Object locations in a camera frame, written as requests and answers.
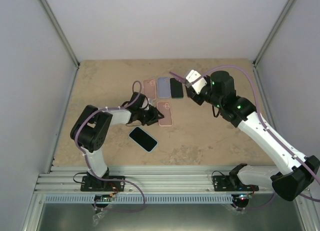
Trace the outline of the pale pink phone case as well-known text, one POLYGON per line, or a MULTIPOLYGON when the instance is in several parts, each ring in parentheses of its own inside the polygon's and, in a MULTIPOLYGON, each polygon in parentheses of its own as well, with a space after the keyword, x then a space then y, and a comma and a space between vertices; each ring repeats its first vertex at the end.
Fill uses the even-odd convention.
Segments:
POLYGON ((171 104, 167 101, 158 101, 157 109, 161 114, 163 114, 164 118, 160 119, 159 125, 161 127, 170 127, 173 125, 173 117, 172 117, 172 109, 171 104))

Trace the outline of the lavender phone case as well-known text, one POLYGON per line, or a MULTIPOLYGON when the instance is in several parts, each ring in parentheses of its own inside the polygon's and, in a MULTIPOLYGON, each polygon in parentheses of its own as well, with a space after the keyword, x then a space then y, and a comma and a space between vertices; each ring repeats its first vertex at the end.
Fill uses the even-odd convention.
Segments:
POLYGON ((157 95, 160 99, 169 99, 171 97, 169 77, 159 77, 157 79, 157 95))

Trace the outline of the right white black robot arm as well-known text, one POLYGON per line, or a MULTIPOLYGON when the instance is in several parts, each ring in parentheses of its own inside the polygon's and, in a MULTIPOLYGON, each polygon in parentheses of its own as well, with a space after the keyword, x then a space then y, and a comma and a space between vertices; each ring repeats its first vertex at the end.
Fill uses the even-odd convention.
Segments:
POLYGON ((212 106, 215 118, 222 117, 248 135, 271 158, 275 170, 241 163, 229 172, 236 191, 249 185, 271 188, 286 201, 293 201, 310 185, 320 168, 319 159, 306 156, 281 137, 262 117, 258 107, 237 95, 234 79, 223 70, 202 76, 196 70, 186 75, 187 95, 198 105, 212 106))

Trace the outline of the teal phone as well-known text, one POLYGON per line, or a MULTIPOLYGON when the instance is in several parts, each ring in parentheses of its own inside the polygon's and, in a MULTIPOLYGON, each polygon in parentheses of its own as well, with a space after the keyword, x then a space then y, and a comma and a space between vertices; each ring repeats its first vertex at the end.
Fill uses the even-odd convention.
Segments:
POLYGON ((170 79, 170 93, 172 99, 182 99, 184 97, 183 85, 175 78, 170 79))

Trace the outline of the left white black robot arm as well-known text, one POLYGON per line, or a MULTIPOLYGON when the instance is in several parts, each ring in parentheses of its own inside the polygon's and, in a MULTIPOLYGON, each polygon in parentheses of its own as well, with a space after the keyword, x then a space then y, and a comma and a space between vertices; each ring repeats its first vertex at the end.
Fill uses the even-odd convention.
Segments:
POLYGON ((110 171, 103 160, 102 146, 110 126, 129 125, 135 121, 150 126, 164 118, 164 114, 152 105, 149 98, 136 91, 129 101, 118 107, 97 108, 87 105, 70 131, 70 138, 84 155, 88 166, 81 184, 99 191, 108 188, 110 171))

